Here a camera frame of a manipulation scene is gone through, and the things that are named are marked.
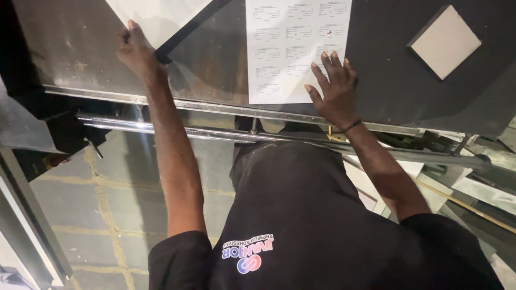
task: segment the person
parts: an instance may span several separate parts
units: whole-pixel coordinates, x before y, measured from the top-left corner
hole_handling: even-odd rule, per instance
[[[201,179],[164,67],[129,21],[118,57],[142,79],[154,124],[168,238],[149,254],[154,289],[498,289],[477,238],[432,214],[411,178],[360,121],[355,70],[323,53],[306,89],[344,132],[399,224],[368,211],[342,156],[294,141],[237,146],[235,200],[212,249]],[[237,118],[238,126],[245,118]]]

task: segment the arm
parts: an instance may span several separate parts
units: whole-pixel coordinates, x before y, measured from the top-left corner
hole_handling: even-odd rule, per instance
[[[194,230],[206,233],[199,168],[175,107],[167,73],[146,46],[138,24],[129,20],[129,28],[120,35],[117,55],[142,79],[147,91],[159,178],[167,204],[168,236]]]
[[[323,53],[321,59],[328,78],[315,63],[312,63],[312,71],[321,86],[324,100],[313,86],[305,87],[321,116],[343,131],[359,120],[355,112],[354,93],[357,73],[347,59],[342,65],[336,52],[331,57]],[[363,124],[350,129],[345,135],[357,153],[365,173],[385,204],[397,215],[398,221],[415,214],[431,213],[411,178]]]

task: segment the white square block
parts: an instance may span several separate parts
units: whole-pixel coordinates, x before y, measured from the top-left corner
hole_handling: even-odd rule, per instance
[[[481,42],[452,5],[438,13],[407,44],[437,74],[447,77]]]

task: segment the hand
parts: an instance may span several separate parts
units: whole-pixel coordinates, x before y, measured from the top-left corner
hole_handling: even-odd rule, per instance
[[[343,130],[359,120],[355,113],[354,92],[357,72],[351,68],[348,59],[345,59],[343,66],[338,59],[337,52],[331,54],[331,59],[326,52],[323,52],[321,60],[330,80],[328,81],[328,78],[314,62],[312,63],[312,72],[323,90],[324,99],[313,86],[305,85],[304,87],[310,94],[319,114]]]
[[[125,29],[118,36],[118,59],[135,72],[146,85],[163,76],[166,79],[165,67],[157,61],[151,48],[147,46],[140,26],[133,20],[129,20],[128,24],[129,30]]]

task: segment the metal frame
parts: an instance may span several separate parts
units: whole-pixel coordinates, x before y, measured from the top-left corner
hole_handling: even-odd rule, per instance
[[[90,114],[77,114],[77,118],[85,125],[95,128],[122,130],[154,134],[152,123],[135,122],[121,119],[114,119],[105,116]],[[302,141],[316,146],[340,152],[343,155],[356,155],[351,144],[332,140],[315,140],[283,136],[278,134],[256,133],[237,130],[226,130],[202,126],[185,126],[186,133],[190,138],[223,140],[238,143],[254,143],[259,141]],[[419,150],[408,150],[400,148],[386,148],[389,153],[399,161],[410,161],[427,164],[438,164],[445,166],[464,166],[478,170],[487,170],[491,161],[486,156],[453,156],[451,154],[425,152]]]
[[[0,231],[36,287],[64,286],[72,274],[12,149],[0,148]]]
[[[75,89],[59,86],[44,85],[45,92],[59,95],[75,96],[79,98],[96,99],[102,101],[111,101],[119,103],[148,105],[147,97],[143,95],[112,93],[104,91]],[[191,101],[174,98],[175,106],[178,109],[204,111],[216,114],[225,114],[233,116],[247,116],[262,119],[291,121],[298,123],[308,123],[316,125],[331,125],[325,118],[320,116],[309,116],[302,114],[294,114],[287,112],[278,112],[272,110],[238,107],[234,105],[216,104],[210,102]],[[383,125],[377,123],[364,123],[371,131],[378,131],[384,133],[402,134],[408,136],[422,137],[426,129],[412,128],[395,125]]]

